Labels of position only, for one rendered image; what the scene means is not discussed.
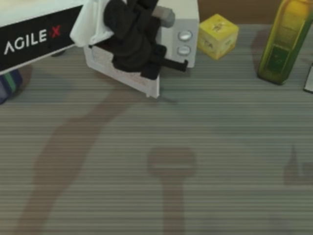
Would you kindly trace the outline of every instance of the green bottle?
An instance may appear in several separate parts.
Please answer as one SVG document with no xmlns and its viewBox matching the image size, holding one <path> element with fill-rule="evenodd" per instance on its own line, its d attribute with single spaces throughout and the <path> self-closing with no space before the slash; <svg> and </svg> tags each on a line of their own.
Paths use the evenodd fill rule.
<svg viewBox="0 0 313 235">
<path fill-rule="evenodd" d="M 313 20 L 313 0 L 283 0 L 258 69 L 261 79 L 283 85 Z"/>
</svg>

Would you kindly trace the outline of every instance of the wooden table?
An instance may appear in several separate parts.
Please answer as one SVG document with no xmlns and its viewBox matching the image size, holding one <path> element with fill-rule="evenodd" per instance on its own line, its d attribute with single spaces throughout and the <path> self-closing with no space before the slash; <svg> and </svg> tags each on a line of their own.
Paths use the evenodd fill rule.
<svg viewBox="0 0 313 235">
<path fill-rule="evenodd" d="M 240 27 L 220 61 L 164 70 L 159 100 L 78 48 L 35 63 L 0 107 L 0 234 L 312 234 L 313 32 L 275 86 L 254 67 L 269 27 Z"/>
</svg>

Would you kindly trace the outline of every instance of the purple object with green stripe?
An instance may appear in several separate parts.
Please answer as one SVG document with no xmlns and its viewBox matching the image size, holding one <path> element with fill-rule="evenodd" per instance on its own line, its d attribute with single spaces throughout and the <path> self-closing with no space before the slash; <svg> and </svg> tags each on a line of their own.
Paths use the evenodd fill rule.
<svg viewBox="0 0 313 235">
<path fill-rule="evenodd" d="M 18 90 L 22 82 L 23 79 L 18 70 L 0 75 L 0 105 Z"/>
</svg>

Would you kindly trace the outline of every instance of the yellow dice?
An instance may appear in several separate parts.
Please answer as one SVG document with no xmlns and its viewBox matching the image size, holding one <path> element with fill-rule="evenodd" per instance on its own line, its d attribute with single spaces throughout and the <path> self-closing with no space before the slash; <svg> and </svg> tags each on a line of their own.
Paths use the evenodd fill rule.
<svg viewBox="0 0 313 235">
<path fill-rule="evenodd" d="M 198 48 L 215 60 L 234 49 L 239 28 L 216 14 L 200 24 Z"/>
</svg>

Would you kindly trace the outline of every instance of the red letter x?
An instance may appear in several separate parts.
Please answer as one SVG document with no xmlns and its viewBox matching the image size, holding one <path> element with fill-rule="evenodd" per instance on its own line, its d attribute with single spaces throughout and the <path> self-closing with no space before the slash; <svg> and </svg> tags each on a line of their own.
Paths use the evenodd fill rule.
<svg viewBox="0 0 313 235">
<path fill-rule="evenodd" d="M 60 25 L 56 26 L 56 27 L 52 27 L 52 38 L 55 38 L 56 36 L 60 35 Z"/>
</svg>

